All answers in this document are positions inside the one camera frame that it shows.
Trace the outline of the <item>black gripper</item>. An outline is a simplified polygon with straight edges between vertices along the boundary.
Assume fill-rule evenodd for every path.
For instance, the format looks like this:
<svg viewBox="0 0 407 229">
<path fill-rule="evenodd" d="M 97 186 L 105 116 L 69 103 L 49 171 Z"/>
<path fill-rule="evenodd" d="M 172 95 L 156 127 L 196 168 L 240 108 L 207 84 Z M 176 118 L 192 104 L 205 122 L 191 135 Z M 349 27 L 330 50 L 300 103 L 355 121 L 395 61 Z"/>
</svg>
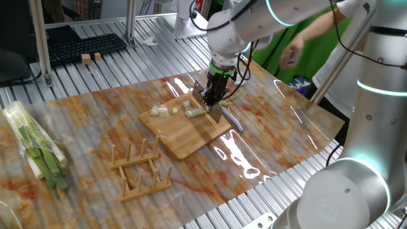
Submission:
<svg viewBox="0 0 407 229">
<path fill-rule="evenodd" d="M 208 73 L 206 88 L 199 92 L 206 106 L 212 107 L 215 103 L 222 101 L 229 89 L 226 87 L 229 76 L 219 73 Z M 216 92 L 221 93 L 217 100 Z"/>
</svg>

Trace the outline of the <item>person right hand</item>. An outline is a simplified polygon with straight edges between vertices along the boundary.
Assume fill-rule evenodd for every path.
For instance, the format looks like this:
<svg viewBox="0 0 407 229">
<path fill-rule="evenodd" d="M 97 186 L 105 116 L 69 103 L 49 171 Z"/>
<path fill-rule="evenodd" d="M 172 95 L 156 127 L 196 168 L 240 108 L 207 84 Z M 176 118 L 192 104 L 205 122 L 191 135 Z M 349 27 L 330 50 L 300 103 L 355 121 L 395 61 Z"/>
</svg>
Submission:
<svg viewBox="0 0 407 229">
<path fill-rule="evenodd" d="M 303 36 L 297 35 L 282 51 L 280 56 L 280 69 L 292 69 L 299 61 L 303 51 L 305 40 Z"/>
</svg>

